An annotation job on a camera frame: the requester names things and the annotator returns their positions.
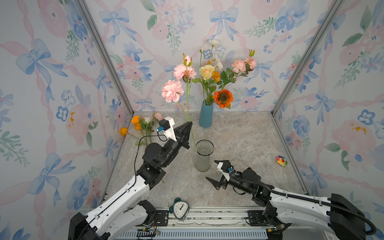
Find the clear glass vase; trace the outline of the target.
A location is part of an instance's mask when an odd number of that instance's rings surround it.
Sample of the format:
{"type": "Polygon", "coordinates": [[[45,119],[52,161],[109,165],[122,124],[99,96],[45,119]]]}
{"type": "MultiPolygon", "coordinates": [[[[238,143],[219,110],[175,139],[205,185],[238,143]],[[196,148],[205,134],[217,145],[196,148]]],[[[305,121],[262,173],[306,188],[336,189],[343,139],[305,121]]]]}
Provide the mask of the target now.
{"type": "Polygon", "coordinates": [[[211,168],[210,157],[214,153],[214,144],[209,140],[200,140],[196,144],[195,168],[199,172],[207,172],[211,168]]]}

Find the teal ceramic vase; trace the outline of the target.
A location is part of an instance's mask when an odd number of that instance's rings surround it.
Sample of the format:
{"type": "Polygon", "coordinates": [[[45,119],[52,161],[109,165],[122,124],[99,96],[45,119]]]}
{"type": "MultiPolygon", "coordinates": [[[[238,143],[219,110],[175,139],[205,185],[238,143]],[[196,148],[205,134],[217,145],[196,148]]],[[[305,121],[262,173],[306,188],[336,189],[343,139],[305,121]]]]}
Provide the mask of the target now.
{"type": "Polygon", "coordinates": [[[203,101],[201,111],[200,111],[200,119],[199,125],[203,128],[209,128],[212,125],[213,121],[213,105],[207,105],[206,101],[203,101]]]}

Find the orange ranunculus flower bunch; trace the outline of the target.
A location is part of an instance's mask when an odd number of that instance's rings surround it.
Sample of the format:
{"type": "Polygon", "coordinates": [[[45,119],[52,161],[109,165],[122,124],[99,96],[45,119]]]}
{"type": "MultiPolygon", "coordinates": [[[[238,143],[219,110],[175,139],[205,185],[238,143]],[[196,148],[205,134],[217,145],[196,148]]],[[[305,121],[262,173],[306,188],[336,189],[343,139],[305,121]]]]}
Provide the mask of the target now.
{"type": "MultiPolygon", "coordinates": [[[[134,129],[142,135],[144,143],[147,145],[148,142],[151,142],[151,137],[148,136],[152,132],[152,125],[153,125],[153,120],[150,117],[144,117],[141,118],[140,116],[135,116],[131,119],[131,123],[134,127],[134,129]]],[[[119,133],[121,136],[126,137],[130,136],[135,138],[137,141],[140,140],[139,135],[135,135],[130,133],[129,128],[123,127],[120,128],[119,133]]]]}

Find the orange sunflower stem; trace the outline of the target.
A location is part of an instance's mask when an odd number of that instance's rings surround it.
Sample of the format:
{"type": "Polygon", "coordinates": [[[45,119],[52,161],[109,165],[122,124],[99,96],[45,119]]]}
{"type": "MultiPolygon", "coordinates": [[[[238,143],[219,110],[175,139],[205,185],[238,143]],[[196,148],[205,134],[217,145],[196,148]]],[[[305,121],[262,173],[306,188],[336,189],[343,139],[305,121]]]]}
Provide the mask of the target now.
{"type": "Polygon", "coordinates": [[[219,106],[220,109],[230,109],[234,97],[229,90],[223,89],[214,92],[213,100],[219,106]]]}

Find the cream yellow rose stem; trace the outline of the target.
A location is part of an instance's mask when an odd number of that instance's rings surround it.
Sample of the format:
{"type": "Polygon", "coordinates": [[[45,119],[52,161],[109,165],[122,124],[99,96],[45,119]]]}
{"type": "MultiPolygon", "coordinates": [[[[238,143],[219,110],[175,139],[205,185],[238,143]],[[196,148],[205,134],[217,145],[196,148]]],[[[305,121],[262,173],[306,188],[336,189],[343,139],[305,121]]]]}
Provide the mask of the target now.
{"type": "Polygon", "coordinates": [[[214,103],[214,92],[217,89],[217,81],[214,79],[215,68],[212,65],[205,65],[200,68],[200,78],[192,80],[193,83],[200,83],[203,88],[203,103],[211,106],[214,103]]]}

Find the orange poppy flower stem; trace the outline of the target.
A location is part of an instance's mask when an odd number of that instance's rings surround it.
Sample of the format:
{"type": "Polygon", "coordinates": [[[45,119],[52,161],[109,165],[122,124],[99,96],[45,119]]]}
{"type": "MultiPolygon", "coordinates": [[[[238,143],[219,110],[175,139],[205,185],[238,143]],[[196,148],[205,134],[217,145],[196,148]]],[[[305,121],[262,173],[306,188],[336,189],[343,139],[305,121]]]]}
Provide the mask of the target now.
{"type": "Polygon", "coordinates": [[[217,83],[220,81],[220,71],[223,69],[223,64],[220,58],[215,57],[209,61],[209,65],[212,67],[212,76],[209,80],[207,103],[208,105],[213,104],[213,95],[217,89],[217,83]]]}

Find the white flower stem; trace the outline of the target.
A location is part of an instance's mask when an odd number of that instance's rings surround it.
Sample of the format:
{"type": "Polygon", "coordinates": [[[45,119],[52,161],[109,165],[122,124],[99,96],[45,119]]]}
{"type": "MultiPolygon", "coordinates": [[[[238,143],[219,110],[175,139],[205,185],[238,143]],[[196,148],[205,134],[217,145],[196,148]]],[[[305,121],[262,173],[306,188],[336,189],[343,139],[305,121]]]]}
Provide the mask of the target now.
{"type": "Polygon", "coordinates": [[[218,56],[218,54],[214,53],[214,49],[220,45],[220,42],[217,40],[209,40],[208,43],[211,46],[211,48],[208,49],[207,51],[204,51],[203,49],[201,49],[201,51],[200,51],[201,52],[201,61],[200,61],[201,67],[203,67],[205,65],[209,65],[209,61],[215,57],[220,58],[218,56]]]}

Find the pink carnation flower stem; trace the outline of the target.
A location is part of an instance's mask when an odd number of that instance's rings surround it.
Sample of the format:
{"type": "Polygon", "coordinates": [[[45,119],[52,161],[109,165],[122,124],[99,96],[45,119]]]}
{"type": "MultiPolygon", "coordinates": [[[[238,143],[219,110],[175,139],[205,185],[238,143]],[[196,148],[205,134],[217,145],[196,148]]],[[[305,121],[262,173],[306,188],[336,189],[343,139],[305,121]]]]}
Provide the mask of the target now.
{"type": "Polygon", "coordinates": [[[234,84],[238,77],[247,77],[250,72],[258,66],[254,59],[255,50],[249,50],[249,55],[244,60],[234,60],[231,68],[226,68],[220,74],[217,82],[220,90],[223,90],[229,83],[234,84]]]}

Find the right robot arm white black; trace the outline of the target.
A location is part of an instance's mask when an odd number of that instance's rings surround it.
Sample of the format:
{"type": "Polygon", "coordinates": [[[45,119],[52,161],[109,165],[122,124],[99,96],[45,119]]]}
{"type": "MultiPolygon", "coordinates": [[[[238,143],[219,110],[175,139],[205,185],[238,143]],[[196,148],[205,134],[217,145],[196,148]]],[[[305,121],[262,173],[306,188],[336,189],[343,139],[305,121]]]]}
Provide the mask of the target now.
{"type": "Polygon", "coordinates": [[[252,201],[264,210],[250,225],[268,225],[268,237],[282,239],[283,232],[296,225],[316,228],[335,235],[340,240],[365,240],[378,233],[378,228],[343,196],[311,197],[295,194],[267,185],[251,168],[236,171],[230,161],[216,161],[222,177],[207,180],[216,190],[231,186],[239,195],[249,194],[252,201]]]}

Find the pink rose flower stem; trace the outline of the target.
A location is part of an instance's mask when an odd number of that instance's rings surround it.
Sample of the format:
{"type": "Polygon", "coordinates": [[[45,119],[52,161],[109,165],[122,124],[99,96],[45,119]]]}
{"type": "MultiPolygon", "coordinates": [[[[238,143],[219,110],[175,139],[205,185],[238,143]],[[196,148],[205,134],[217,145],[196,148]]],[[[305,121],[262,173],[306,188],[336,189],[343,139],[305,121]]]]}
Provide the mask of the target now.
{"type": "Polygon", "coordinates": [[[156,124],[162,120],[164,117],[158,113],[154,112],[151,117],[146,117],[147,135],[151,136],[155,132],[156,124]]]}

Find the colourful small flower toy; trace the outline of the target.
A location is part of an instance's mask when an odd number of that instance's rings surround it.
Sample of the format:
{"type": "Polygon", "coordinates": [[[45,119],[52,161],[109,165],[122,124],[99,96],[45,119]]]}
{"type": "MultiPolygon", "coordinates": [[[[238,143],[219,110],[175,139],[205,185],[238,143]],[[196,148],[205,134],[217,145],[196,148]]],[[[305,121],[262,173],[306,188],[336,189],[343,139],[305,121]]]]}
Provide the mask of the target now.
{"type": "Polygon", "coordinates": [[[283,156],[277,156],[276,159],[277,159],[277,163],[280,166],[285,167],[288,165],[288,162],[286,161],[286,159],[283,156]]]}

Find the teal alarm clock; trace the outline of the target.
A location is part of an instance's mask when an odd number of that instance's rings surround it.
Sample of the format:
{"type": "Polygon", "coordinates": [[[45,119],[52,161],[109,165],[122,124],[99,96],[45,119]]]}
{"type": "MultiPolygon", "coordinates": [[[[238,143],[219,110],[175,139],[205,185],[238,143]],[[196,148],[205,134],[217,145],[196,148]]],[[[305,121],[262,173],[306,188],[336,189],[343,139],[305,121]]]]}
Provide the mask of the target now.
{"type": "Polygon", "coordinates": [[[169,207],[170,214],[179,221],[184,221],[190,211],[190,204],[181,198],[175,198],[173,204],[169,207]]]}

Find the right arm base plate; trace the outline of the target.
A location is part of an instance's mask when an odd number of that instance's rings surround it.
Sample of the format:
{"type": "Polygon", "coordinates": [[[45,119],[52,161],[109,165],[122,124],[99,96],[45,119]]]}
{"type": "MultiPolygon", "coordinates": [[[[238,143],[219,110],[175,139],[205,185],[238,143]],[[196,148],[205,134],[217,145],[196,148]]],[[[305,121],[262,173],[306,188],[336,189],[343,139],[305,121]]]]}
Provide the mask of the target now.
{"type": "Polygon", "coordinates": [[[268,219],[264,216],[262,210],[249,210],[247,211],[246,222],[252,227],[272,227],[283,228],[286,224],[277,219],[268,219]]]}

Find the aluminium rail frame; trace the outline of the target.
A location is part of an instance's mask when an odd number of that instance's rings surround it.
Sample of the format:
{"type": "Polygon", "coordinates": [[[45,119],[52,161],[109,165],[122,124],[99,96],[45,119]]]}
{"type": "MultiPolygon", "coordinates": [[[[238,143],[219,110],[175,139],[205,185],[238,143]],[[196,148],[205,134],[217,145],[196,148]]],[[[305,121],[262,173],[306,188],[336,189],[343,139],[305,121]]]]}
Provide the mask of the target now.
{"type": "Polygon", "coordinates": [[[122,233],[119,240],[335,240],[334,234],[291,225],[282,233],[268,233],[267,226],[250,225],[248,211],[261,207],[201,207],[190,209],[186,219],[179,221],[169,215],[167,226],[145,231],[134,227],[122,233]]]}

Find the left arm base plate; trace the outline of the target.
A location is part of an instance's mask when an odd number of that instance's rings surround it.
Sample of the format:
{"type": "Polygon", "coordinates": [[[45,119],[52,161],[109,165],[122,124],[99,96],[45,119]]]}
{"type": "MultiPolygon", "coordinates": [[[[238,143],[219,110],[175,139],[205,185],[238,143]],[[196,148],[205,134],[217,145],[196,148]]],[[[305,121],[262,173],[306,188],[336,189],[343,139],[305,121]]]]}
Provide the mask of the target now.
{"type": "Polygon", "coordinates": [[[169,222],[168,210],[156,210],[150,213],[142,223],[144,227],[166,227],[169,222]]]}

